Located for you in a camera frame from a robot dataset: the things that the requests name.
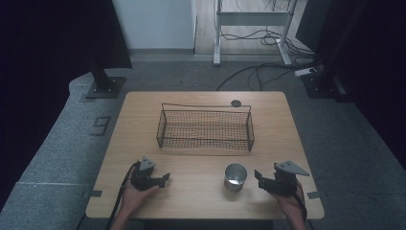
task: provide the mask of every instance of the white wall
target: white wall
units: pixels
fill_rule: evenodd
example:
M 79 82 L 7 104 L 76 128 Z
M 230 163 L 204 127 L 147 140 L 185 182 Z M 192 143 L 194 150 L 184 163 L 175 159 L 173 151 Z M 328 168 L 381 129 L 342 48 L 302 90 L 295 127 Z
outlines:
M 128 49 L 193 49 L 195 0 L 113 0 Z

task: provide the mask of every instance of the metal wire basket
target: metal wire basket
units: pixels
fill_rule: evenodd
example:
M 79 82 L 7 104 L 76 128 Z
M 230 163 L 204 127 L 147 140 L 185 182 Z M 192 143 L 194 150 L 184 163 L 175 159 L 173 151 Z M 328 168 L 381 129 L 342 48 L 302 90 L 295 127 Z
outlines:
M 251 106 L 163 103 L 156 139 L 160 148 L 251 150 Z

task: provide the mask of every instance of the metal cup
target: metal cup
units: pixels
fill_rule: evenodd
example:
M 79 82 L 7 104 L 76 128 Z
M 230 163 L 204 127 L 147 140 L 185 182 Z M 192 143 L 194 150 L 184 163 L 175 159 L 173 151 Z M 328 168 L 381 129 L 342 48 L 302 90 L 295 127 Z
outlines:
M 245 180 L 247 179 L 247 170 L 239 163 L 234 163 L 227 166 L 224 175 L 224 185 L 227 189 L 233 192 L 238 192 L 242 189 Z

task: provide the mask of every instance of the hand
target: hand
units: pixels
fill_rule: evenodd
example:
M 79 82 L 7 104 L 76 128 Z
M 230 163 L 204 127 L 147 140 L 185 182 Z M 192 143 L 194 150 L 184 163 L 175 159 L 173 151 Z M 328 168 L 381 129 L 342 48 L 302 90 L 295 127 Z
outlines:
M 131 184 L 131 178 L 125 183 L 125 188 L 122 196 L 122 203 L 120 211 L 116 216 L 116 219 L 111 227 L 111 229 L 125 229 L 126 224 L 128 223 L 129 218 L 132 214 L 143 204 L 144 200 L 154 194 L 159 190 L 159 186 L 156 185 L 152 188 L 149 188 L 145 191 L 139 191 Z
M 298 181 L 298 187 L 296 189 L 296 194 L 305 203 L 304 193 L 302 189 L 302 184 Z M 271 194 L 279 203 L 282 211 L 286 215 L 286 218 L 292 224 L 294 230 L 305 229 L 305 220 L 298 201 L 290 196 Z

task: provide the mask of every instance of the cable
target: cable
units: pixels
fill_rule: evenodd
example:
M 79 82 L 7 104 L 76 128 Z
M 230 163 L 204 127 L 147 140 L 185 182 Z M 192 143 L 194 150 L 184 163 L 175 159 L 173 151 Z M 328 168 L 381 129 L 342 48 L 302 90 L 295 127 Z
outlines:
M 290 0 L 287 2 L 287 11 L 289 11 L 289 6 L 290 6 Z
M 269 3 L 265 6 L 265 8 L 263 9 L 263 12 L 265 12 L 266 8 L 271 4 L 272 0 L 269 0 Z
M 217 11 L 215 10 L 215 0 L 213 0 L 213 13 L 214 13 L 214 17 L 213 17 L 214 30 L 217 32 L 217 26 L 215 25 L 215 16 L 217 15 Z
M 261 33 L 261 32 L 266 32 L 266 35 L 261 36 L 261 37 L 251 37 L 251 36 L 256 35 L 258 33 Z M 221 28 L 220 28 L 220 33 L 224 37 L 224 39 L 226 39 L 226 40 L 239 40 L 239 39 L 256 40 L 256 39 L 260 39 L 260 43 L 262 45 L 268 45 L 268 46 L 277 45 L 278 43 L 277 43 L 276 39 L 281 37 L 281 34 L 278 34 L 276 32 L 272 32 L 272 31 L 268 30 L 268 26 L 265 28 L 265 30 L 259 30 L 259 31 L 253 32 L 253 33 L 251 33 L 249 35 L 245 35 L 245 36 L 238 36 L 238 35 L 234 35 L 234 34 L 224 34 L 222 32 Z M 313 58 L 313 56 L 314 56 L 314 53 L 311 50 L 307 50 L 307 49 L 304 49 L 304 48 L 297 47 L 293 43 L 293 40 L 288 38 L 288 37 L 285 40 L 285 44 L 286 44 L 286 46 L 288 47 L 289 51 L 292 54 L 300 55 L 300 56 L 306 56 L 308 58 Z
M 124 177 L 122 186 L 120 187 L 120 190 L 119 190 L 119 194 L 117 195 L 117 198 L 116 198 L 116 203 L 114 204 L 113 211 L 111 212 L 110 219 L 107 222 L 107 226 L 105 226 L 106 230 L 110 229 L 110 225 L 113 222 L 114 216 L 116 215 L 116 212 L 117 212 L 117 208 L 119 207 L 119 204 L 120 204 L 120 200 L 122 199 L 123 191 L 125 189 L 125 184 L 129 178 L 129 174 L 131 173 L 132 168 L 134 168 L 134 167 L 135 167 L 135 164 L 132 164 L 132 166 L 129 168 L 128 172 L 126 173 L 126 175 Z
M 230 76 L 228 79 L 226 79 L 223 83 L 221 83 L 221 84 L 217 87 L 217 89 L 216 89 L 215 91 L 218 91 L 218 89 L 220 89 L 221 86 L 223 86 L 223 84 L 225 84 L 227 81 L 229 81 L 230 79 L 232 79 L 232 78 L 233 78 L 234 76 L 236 76 L 237 74 L 239 74 L 239 73 L 241 73 L 241 72 L 244 72 L 244 71 L 246 71 L 246 70 L 249 70 L 249 69 L 254 69 L 254 68 L 257 68 L 257 66 L 251 66 L 251 67 L 247 67 L 247 68 L 245 68 L 245 69 L 239 70 L 238 72 L 236 72 L 236 73 L 234 73 L 232 76 Z
M 306 63 L 306 64 L 301 64 L 301 65 L 289 65 L 289 66 L 286 66 L 286 65 L 281 65 L 281 64 L 277 64 L 277 63 L 264 63 L 264 64 L 258 65 L 258 66 L 257 66 L 257 65 L 256 65 L 256 66 L 250 66 L 250 67 L 247 67 L 247 68 L 244 68 L 244 69 L 241 69 L 241 70 L 235 72 L 232 76 L 230 76 L 229 78 L 227 78 L 226 80 L 224 80 L 224 81 L 217 87 L 217 89 L 216 89 L 215 91 L 218 91 L 227 81 L 231 80 L 231 79 L 232 79 L 233 77 L 235 77 L 236 75 L 238 75 L 238 74 L 240 74 L 240 73 L 242 73 L 242 72 L 244 72 L 244 71 L 250 70 L 250 69 L 254 69 L 254 71 L 251 72 L 251 74 L 250 74 L 250 75 L 248 76 L 248 78 L 247 78 L 247 85 L 248 85 L 249 89 L 252 90 L 252 91 L 255 91 L 255 90 L 251 87 L 250 79 L 253 77 L 254 74 L 256 74 L 257 81 L 259 82 L 259 90 L 262 91 L 262 90 L 263 90 L 263 86 L 264 86 L 265 84 L 267 84 L 267 83 L 269 83 L 269 82 L 271 82 L 271 81 L 279 80 L 279 79 L 280 79 L 281 77 L 283 77 L 284 75 L 286 75 L 286 74 L 288 74 L 288 73 L 290 73 L 290 72 L 293 72 L 293 71 L 295 71 L 295 70 L 297 70 L 297 69 L 300 69 L 300 68 L 308 68 L 308 67 L 317 65 L 317 64 L 319 64 L 319 62 L 320 62 L 320 61 L 319 61 L 318 59 L 316 59 L 316 60 L 314 60 L 314 61 L 311 61 L 311 62 Z M 279 76 L 277 76 L 277 77 L 274 78 L 274 79 L 267 80 L 267 81 L 265 81 L 265 82 L 261 82 L 261 81 L 260 81 L 260 77 L 259 77 L 259 70 L 260 70 L 261 68 L 264 68 L 264 67 L 265 67 L 265 68 L 267 68 L 267 67 L 282 68 L 282 69 L 289 69 L 289 70 L 286 71 L 286 72 L 284 72 L 284 73 L 282 73 L 282 74 L 280 74 Z
M 304 194 L 304 189 L 302 188 L 302 185 L 299 183 L 299 181 L 298 180 L 296 180 L 297 182 L 297 185 L 301 188 L 301 191 L 302 191 L 302 197 L 304 198 L 304 200 L 301 200 L 300 198 L 299 198 L 299 196 L 295 193 L 295 194 L 293 194 L 293 197 L 295 197 L 295 199 L 296 199 L 296 201 L 298 201 L 298 204 L 299 204 L 299 207 L 301 208 L 301 210 L 302 210 L 302 214 L 303 214 L 303 218 L 304 218 L 304 221 L 306 221 L 306 219 L 307 219 L 307 209 L 305 208 L 305 194 Z
M 84 220 L 84 217 L 86 217 L 86 213 L 84 213 L 84 214 L 81 216 L 81 219 L 80 219 L 80 221 L 79 221 L 79 223 L 78 223 L 78 226 L 77 226 L 77 230 L 80 229 L 80 226 L 81 226 L 81 223 L 82 223 L 83 220 Z
M 297 65 L 301 65 L 301 64 L 298 63 L 298 59 L 308 59 L 308 57 L 295 57 L 295 63 L 296 63 Z
M 277 5 L 277 0 L 274 0 L 272 3 L 272 12 L 275 10 L 275 6 Z
M 239 10 L 242 12 L 242 9 L 238 5 L 238 0 L 236 0 L 236 3 L 237 3 L 237 7 L 239 8 Z
M 308 222 L 308 225 L 310 226 L 310 228 L 311 228 L 312 230 L 314 230 L 313 223 L 310 221 L 310 219 L 308 219 L 307 222 Z

